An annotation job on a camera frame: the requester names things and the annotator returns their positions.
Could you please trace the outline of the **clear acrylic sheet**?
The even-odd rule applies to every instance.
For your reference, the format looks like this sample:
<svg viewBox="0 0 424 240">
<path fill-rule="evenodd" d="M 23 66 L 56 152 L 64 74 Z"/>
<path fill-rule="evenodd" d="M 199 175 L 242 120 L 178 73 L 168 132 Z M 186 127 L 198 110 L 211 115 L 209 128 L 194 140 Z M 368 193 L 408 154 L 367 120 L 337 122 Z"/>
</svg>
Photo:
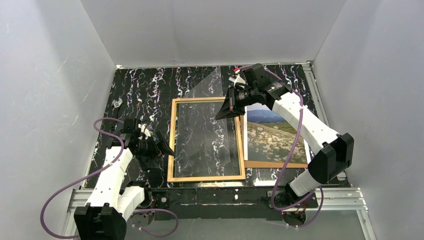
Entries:
<svg viewBox="0 0 424 240">
<path fill-rule="evenodd" d="M 184 95 L 196 101 L 176 105 L 174 177 L 224 176 L 231 156 L 227 123 L 215 119 L 222 102 L 199 101 L 222 95 L 221 70 L 216 67 Z"/>
</svg>

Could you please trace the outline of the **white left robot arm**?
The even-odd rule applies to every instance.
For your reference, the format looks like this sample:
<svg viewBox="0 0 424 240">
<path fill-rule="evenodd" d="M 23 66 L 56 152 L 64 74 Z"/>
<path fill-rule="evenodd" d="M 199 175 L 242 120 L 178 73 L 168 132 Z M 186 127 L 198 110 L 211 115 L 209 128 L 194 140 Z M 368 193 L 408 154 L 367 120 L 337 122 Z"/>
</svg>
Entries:
<svg viewBox="0 0 424 240">
<path fill-rule="evenodd" d="M 149 164 L 164 155 L 175 152 L 161 131 L 151 133 L 139 119 L 118 120 L 112 131 L 99 131 L 110 137 L 103 166 L 96 172 L 97 182 L 83 206 L 74 212 L 74 221 L 81 240 L 123 240 L 127 223 L 135 215 L 152 218 L 157 212 L 170 210 L 156 208 L 156 199 L 146 180 L 131 181 L 125 188 L 122 183 L 127 168 L 136 158 L 141 165 Z"/>
</svg>

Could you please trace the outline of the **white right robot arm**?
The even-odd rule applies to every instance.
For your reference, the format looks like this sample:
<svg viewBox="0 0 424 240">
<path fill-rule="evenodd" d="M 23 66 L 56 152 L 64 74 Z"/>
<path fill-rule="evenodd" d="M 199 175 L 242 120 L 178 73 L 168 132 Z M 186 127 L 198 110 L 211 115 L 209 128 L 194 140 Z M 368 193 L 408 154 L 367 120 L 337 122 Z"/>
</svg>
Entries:
<svg viewBox="0 0 424 240">
<path fill-rule="evenodd" d="M 301 94 L 261 63 L 238 67 L 216 120 L 245 114 L 245 107 L 261 104 L 296 128 L 295 142 L 302 137 L 314 157 L 307 169 L 284 187 L 284 197 L 298 201 L 327 184 L 352 164 L 354 138 L 327 126 L 304 104 Z"/>
</svg>

